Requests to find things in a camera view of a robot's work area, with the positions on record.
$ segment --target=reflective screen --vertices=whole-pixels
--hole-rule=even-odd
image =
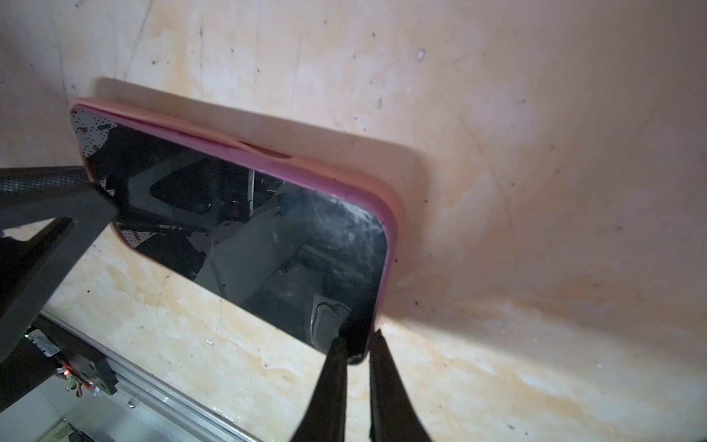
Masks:
[[[135,250],[316,349],[363,354],[386,253],[368,211],[72,110],[88,167]]]

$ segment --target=smartphone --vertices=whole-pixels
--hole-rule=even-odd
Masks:
[[[401,205],[375,178],[121,103],[81,99],[71,126],[135,251],[326,353],[363,360]]]

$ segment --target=beige surface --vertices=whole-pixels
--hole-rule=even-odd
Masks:
[[[705,29],[688,1],[6,1],[0,161],[78,163],[66,102],[100,95],[378,176],[407,212],[380,323],[435,440],[696,440]],[[267,441],[323,362],[112,231],[47,309]]]

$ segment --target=marble surface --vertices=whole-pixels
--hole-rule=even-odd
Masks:
[[[80,161],[74,97],[388,182],[380,326],[436,441],[707,437],[707,4],[4,2],[0,165]],[[323,355],[107,229],[47,311],[264,441]],[[349,369],[347,439],[367,439]]]

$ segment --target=pink phone case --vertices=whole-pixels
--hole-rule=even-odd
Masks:
[[[402,203],[387,184],[360,172],[312,158],[292,157],[264,149],[212,129],[121,103],[82,98],[73,101],[69,110],[88,111],[126,127],[281,178],[309,190],[339,197],[372,213],[385,232],[387,253],[369,331],[370,341],[370,336],[376,328],[375,321],[380,311],[390,266],[394,262],[395,245],[402,220]]]

